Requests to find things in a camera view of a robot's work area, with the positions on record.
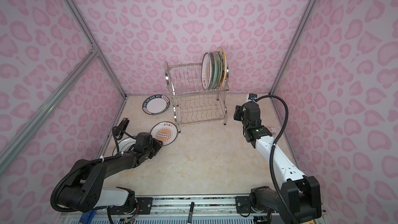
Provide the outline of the blue handled tool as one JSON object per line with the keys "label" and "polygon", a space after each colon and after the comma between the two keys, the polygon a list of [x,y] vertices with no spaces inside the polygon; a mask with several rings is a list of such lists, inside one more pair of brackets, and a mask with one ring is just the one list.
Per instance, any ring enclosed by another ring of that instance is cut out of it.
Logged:
{"label": "blue handled tool", "polygon": [[79,219],[79,224],[91,224],[94,216],[96,214],[96,209],[83,213]]}

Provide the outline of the halloween cat star plate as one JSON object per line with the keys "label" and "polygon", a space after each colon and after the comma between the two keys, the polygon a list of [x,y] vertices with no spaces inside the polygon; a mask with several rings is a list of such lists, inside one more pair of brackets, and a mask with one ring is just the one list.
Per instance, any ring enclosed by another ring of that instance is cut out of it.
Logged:
{"label": "halloween cat star plate", "polygon": [[221,89],[224,85],[227,76],[227,59],[226,59],[226,53],[222,47],[217,48],[217,53],[219,54],[221,61],[221,74],[220,74],[220,81],[218,84],[218,89]]}

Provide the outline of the orange sunburst plate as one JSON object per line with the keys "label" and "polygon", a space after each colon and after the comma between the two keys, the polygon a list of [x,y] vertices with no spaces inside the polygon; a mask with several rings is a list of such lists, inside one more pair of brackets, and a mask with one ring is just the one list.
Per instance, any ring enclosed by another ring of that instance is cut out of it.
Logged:
{"label": "orange sunburst plate", "polygon": [[212,63],[210,53],[205,53],[202,60],[201,82],[204,90],[210,87],[212,77]]}
{"label": "orange sunburst plate", "polygon": [[172,144],[178,137],[178,129],[174,123],[164,121],[156,124],[150,131],[152,137],[162,143],[162,146]]}

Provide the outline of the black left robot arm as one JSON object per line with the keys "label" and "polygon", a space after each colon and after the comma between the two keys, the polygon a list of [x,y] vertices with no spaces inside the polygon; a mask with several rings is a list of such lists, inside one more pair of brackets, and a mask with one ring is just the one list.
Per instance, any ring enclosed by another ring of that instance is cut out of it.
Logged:
{"label": "black left robot arm", "polygon": [[117,213],[136,212],[135,192],[123,187],[105,188],[104,180],[152,159],[162,146],[150,133],[142,132],[132,146],[114,156],[78,160],[55,186],[50,197],[51,207],[61,213],[87,213],[104,208],[113,208]]}

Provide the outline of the white plate black text rim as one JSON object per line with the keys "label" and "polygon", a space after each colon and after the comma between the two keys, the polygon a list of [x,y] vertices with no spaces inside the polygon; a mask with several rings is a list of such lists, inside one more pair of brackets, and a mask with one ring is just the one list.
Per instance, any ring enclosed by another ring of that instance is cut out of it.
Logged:
{"label": "white plate black text rim", "polygon": [[144,100],[143,111],[148,115],[159,115],[168,110],[170,99],[163,94],[155,94]]}

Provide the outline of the silver two-tier dish rack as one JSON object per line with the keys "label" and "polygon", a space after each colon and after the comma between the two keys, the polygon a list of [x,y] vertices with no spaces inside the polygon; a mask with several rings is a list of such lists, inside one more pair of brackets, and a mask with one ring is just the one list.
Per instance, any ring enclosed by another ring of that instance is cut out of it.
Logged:
{"label": "silver two-tier dish rack", "polygon": [[220,89],[204,90],[201,63],[169,65],[165,62],[164,69],[178,132],[181,132],[182,126],[190,124],[212,121],[227,124],[228,77]]}

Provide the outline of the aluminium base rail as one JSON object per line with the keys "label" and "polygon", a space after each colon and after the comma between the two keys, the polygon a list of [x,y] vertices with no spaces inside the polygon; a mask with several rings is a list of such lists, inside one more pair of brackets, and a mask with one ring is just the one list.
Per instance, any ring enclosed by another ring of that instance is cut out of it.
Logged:
{"label": "aluminium base rail", "polygon": [[[96,211],[91,224],[187,224],[191,202],[195,203],[192,224],[281,224],[276,211],[249,209],[248,195],[139,196],[143,203],[137,215],[107,215]],[[59,224],[78,224],[82,213],[62,214]]]}

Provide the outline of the black marker pen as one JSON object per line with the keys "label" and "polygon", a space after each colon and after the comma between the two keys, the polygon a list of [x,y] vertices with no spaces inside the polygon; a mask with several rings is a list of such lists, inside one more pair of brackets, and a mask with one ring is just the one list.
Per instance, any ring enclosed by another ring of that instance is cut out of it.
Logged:
{"label": "black marker pen", "polygon": [[195,206],[195,203],[194,203],[194,202],[191,202],[191,204],[190,204],[190,209],[189,209],[189,215],[188,215],[188,219],[187,219],[187,223],[188,223],[188,224],[191,224],[191,223],[192,223],[192,217],[193,217],[194,206]]}

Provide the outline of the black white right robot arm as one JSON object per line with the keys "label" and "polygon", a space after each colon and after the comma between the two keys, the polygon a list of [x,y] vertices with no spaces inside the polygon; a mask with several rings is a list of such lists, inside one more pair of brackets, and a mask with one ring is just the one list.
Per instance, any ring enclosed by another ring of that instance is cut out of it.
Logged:
{"label": "black white right robot arm", "polygon": [[305,223],[322,215],[320,184],[306,176],[278,147],[277,138],[261,123],[258,103],[248,101],[235,108],[234,120],[243,124],[243,135],[269,163],[274,187],[253,188],[246,203],[237,202],[237,212],[279,213],[285,224]]}

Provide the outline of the mint green flower plate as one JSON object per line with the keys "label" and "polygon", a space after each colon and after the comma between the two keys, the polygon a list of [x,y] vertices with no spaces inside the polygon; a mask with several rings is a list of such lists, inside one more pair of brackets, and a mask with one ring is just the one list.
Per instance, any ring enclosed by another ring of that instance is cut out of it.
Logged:
{"label": "mint green flower plate", "polygon": [[214,90],[214,82],[215,82],[215,76],[216,76],[216,71],[215,69],[217,68],[217,66],[215,65],[215,57],[214,57],[214,53],[212,52],[212,58],[213,58],[213,64],[212,64],[212,76],[211,76],[211,83],[209,85],[209,89]]}

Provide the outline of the black stapler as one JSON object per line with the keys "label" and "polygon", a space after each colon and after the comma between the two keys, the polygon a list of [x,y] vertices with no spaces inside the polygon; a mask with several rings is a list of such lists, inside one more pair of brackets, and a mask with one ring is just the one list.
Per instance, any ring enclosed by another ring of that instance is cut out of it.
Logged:
{"label": "black stapler", "polygon": [[113,127],[112,133],[115,141],[122,140],[124,136],[124,131],[127,129],[129,122],[130,121],[128,118],[123,118],[118,126]]}

